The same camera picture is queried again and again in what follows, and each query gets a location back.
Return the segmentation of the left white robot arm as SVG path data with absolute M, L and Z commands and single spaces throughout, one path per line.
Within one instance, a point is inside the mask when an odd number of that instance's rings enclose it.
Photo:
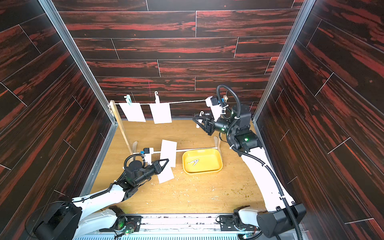
M 51 203 L 44 214 L 30 222 L 33 237 L 73 240 L 99 230 L 133 231 L 136 221 L 128 220 L 116 204 L 131 198 L 152 176 L 165 170 L 168 162 L 169 159 L 162 159 L 147 165 L 142 153 L 127 157 L 123 173 L 107 189 L 71 201 Z

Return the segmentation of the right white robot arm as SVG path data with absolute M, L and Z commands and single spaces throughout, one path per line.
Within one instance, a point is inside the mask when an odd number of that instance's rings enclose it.
M 243 232 L 240 240 L 256 240 L 261 236 L 280 239 L 282 233 L 295 230 L 298 240 L 303 239 L 300 222 L 307 210 L 296 203 L 282 186 L 275 171 L 268 163 L 262 141 L 251 130 L 252 114 L 240 102 L 232 88 L 219 85 L 216 97 L 208 97 L 206 104 L 211 114 L 193 118 L 208 135 L 218 132 L 226 136 L 231 150 L 242 158 L 250 169 L 265 201 L 266 210 L 251 206 L 234 209 L 232 226 Z

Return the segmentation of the yellow plastic tray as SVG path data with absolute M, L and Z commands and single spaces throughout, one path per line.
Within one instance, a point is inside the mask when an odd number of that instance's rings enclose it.
M 199 162 L 195 166 L 188 164 L 196 159 L 199 159 Z M 216 149 L 187 151 L 183 154 L 183 170 L 189 175 L 216 173 L 222 168 L 222 156 Z

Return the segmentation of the green white clothespin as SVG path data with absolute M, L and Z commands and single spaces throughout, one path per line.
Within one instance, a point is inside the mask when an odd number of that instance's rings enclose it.
M 131 96 L 130 96 L 130 95 L 126 95 L 126 96 L 124 96 L 124 98 L 125 98 L 125 100 L 126 100 L 126 102 L 127 102 L 128 105 L 131 105 L 131 104 L 132 104 L 132 99 L 131 99 Z

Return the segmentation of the aluminium corner profile left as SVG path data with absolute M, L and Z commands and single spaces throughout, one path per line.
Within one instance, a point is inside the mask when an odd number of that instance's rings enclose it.
M 60 38 L 62 39 L 64 45 L 70 52 L 71 56 L 73 57 L 75 63 L 79 67 L 80 71 L 82 72 L 83 76 L 85 77 L 87 83 L 90 85 L 92 91 L 94 92 L 95 96 L 101 103 L 103 109 L 107 113 L 107 116 L 111 120 L 113 125 L 117 124 L 116 118 L 114 117 L 114 114 L 111 113 L 108 105 L 109 102 L 107 101 L 107 98 L 103 91 L 101 90 L 95 76 L 91 72 L 89 66 L 87 65 L 84 57 L 82 56 L 78 46 L 76 45 L 73 37 L 71 36 L 69 30 L 67 29 L 63 19 L 61 18 L 59 12 L 57 11 L 54 3 L 51 0 L 38 0 L 39 4 L 43 8 L 44 12 L 48 16 L 49 20 L 51 21 L 52 25 L 56 29 L 57 33 L 59 34 Z

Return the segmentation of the aluminium corner profile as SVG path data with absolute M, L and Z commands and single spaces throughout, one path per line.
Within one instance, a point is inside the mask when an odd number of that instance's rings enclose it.
M 297 15 L 297 18 L 292 26 L 292 29 L 288 35 L 288 38 L 286 40 L 286 43 L 282 49 L 282 52 L 280 53 L 279 55 L 279 58 L 276 62 L 276 65 L 271 73 L 271 76 L 269 78 L 269 81 L 268 81 L 268 84 L 267 84 L 267 87 L 262 95 L 262 98 L 259 102 L 259 105 L 256 109 L 256 112 L 255 112 L 255 115 L 254 115 L 254 119 L 253 119 L 253 123 L 254 123 L 254 126 L 256 127 L 257 126 L 257 120 L 259 118 L 259 116 L 261 115 L 262 113 L 262 110 L 263 110 L 263 107 L 264 105 L 266 104 L 267 100 L 268 100 L 268 97 L 270 96 L 275 84 L 276 84 L 276 81 L 284 67 L 284 64 L 285 62 L 287 61 L 289 55 L 290 55 L 290 52 L 313 8 L 313 5 L 315 4 L 315 0 L 306 0 L 304 1 L 302 7 L 300 8 L 299 10 L 299 13 Z
M 108 105 L 109 102 L 107 101 L 107 98 L 103 91 L 101 90 L 95 76 L 91 72 L 89 66 L 87 65 L 84 57 L 82 56 L 78 46 L 76 45 L 73 37 L 71 36 L 69 30 L 67 29 L 63 19 L 61 18 L 59 12 L 57 11 L 54 3 L 51 0 L 38 0 L 39 4 L 43 8 L 44 12 L 48 16 L 49 20 L 51 21 L 52 25 L 56 29 L 57 33 L 59 34 L 60 38 L 62 39 L 64 45 L 70 52 L 71 56 L 73 57 L 75 63 L 79 67 L 80 71 L 82 72 L 83 76 L 85 77 L 87 83 L 90 85 L 92 91 L 94 92 L 95 96 L 101 103 L 103 109 L 107 113 L 107 116 L 111 120 L 113 125 L 117 124 L 116 118 L 114 117 L 114 114 L 111 113 Z

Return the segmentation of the aluminium corner profile right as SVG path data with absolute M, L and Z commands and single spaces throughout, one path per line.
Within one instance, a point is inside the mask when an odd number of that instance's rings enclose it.
M 263 110 L 263 107 L 264 105 L 266 104 L 267 100 L 268 100 L 268 97 L 270 96 L 275 84 L 276 84 L 276 81 L 284 67 L 284 64 L 285 62 L 287 61 L 289 55 L 290 55 L 290 52 L 313 8 L 313 5 L 315 4 L 315 0 L 306 0 L 304 1 L 302 7 L 300 8 L 299 10 L 299 13 L 297 15 L 297 18 L 292 26 L 292 29 L 288 35 L 288 38 L 286 40 L 286 43 L 282 49 L 282 52 L 280 53 L 279 55 L 279 58 L 276 62 L 276 65 L 271 73 L 271 76 L 269 78 L 269 81 L 268 81 L 268 84 L 267 84 L 267 87 L 262 95 L 262 98 L 259 102 L 259 105 L 256 109 L 256 112 L 255 112 L 255 115 L 254 115 L 254 119 L 253 119 L 253 123 L 254 123 L 254 126 L 256 127 L 257 126 L 257 120 L 259 118 L 259 116 L 261 115 L 262 113 L 262 110 Z

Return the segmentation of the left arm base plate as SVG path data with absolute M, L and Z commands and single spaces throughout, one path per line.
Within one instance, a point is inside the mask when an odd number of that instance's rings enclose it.
M 118 233 L 132 234 L 140 231 L 142 216 L 121 215 L 117 218 L 113 229 Z

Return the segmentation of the aluminium front rail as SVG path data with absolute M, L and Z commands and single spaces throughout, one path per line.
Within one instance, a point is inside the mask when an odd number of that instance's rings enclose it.
M 255 226 L 252 232 L 222 232 L 219 224 L 216 222 L 218 215 L 233 215 L 234 219 L 240 220 L 241 223 Z M 134 216 L 142 216 L 142 224 L 138 234 L 245 234 L 249 238 L 249 234 L 257 234 L 259 224 L 257 223 L 258 211 L 245 208 L 236 210 L 231 214 L 145 214 Z

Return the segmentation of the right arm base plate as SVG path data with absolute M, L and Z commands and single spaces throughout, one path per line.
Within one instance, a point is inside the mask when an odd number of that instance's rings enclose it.
M 218 215 L 216 217 L 216 222 L 219 224 L 220 230 L 222 232 L 254 232 L 255 226 L 247 225 L 240 222 L 238 219 L 234 219 L 233 215 Z

